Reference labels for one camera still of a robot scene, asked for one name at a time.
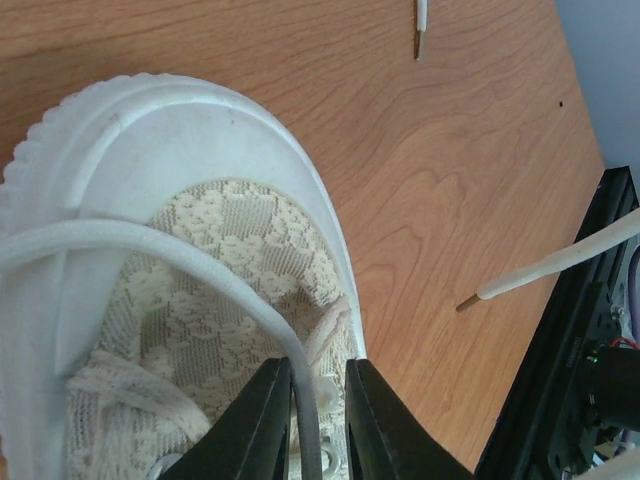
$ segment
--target wooden board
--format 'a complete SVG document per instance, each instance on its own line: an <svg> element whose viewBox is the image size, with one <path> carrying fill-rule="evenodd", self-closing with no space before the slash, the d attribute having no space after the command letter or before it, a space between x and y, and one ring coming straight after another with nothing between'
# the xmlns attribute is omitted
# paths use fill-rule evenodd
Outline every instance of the wooden board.
<svg viewBox="0 0 640 480"><path fill-rule="evenodd" d="M0 159L116 74L249 95L327 184L373 361L473 468L554 280L454 306L569 244L603 166L552 0L433 1L422 62L414 22L409 0L5 0Z"/></svg>

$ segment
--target floral lace fabric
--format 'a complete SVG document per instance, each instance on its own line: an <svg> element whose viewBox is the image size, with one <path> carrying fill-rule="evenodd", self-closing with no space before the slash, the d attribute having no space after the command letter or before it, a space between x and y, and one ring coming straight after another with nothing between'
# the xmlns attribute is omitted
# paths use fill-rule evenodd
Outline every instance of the floral lace fabric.
<svg viewBox="0 0 640 480"><path fill-rule="evenodd" d="M221 260L278 310L307 346L314 376L331 380L320 428L348 478L344 368L353 324L324 240L287 197L229 180L174 197L149 226ZM222 415L278 344L233 302L154 258L122 267L96 348L68 383L72 479L141 479L164 455L184 453ZM292 430L290 478L300 476Z"/></svg>

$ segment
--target sneaker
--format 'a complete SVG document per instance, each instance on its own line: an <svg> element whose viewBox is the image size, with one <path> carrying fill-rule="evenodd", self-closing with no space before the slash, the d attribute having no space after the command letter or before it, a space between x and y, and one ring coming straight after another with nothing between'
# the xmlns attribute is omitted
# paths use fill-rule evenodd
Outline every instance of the sneaker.
<svg viewBox="0 0 640 480"><path fill-rule="evenodd" d="M10 478L157 478L285 355L290 478L348 478L355 281L322 181L273 116L205 81L118 77L47 112L4 174Z"/></svg>

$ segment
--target cable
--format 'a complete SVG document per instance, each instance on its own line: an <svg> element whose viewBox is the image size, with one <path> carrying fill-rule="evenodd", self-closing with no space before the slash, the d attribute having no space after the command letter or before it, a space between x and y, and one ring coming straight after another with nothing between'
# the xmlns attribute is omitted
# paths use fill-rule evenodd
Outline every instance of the cable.
<svg viewBox="0 0 640 480"><path fill-rule="evenodd" d="M625 345L630 346L630 347L631 347L631 348L633 348L634 350L640 350L640 346L638 346L638 344L637 344L635 341L633 341L633 340L631 340L631 339L628 339L628 338L624 338L624 337L618 337L618 338L616 338L613 342L611 342L611 343L609 344L609 346L610 346L610 347L617 347L617 346L619 346L619 345L620 345L620 344L622 344L622 343L623 343L623 344L625 344Z"/></svg>

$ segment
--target shoelace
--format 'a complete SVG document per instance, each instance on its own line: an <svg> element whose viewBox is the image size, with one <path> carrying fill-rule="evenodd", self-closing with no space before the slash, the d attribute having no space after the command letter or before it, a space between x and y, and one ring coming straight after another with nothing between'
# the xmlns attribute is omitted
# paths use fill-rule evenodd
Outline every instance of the shoelace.
<svg viewBox="0 0 640 480"><path fill-rule="evenodd" d="M322 478L320 428L311 369L300 339L287 321L221 262L167 233L119 220L68 220L0 241L0 272L69 250L121 248L157 257L205 282L244 309L280 344L291 361L300 434L302 477Z"/></svg>

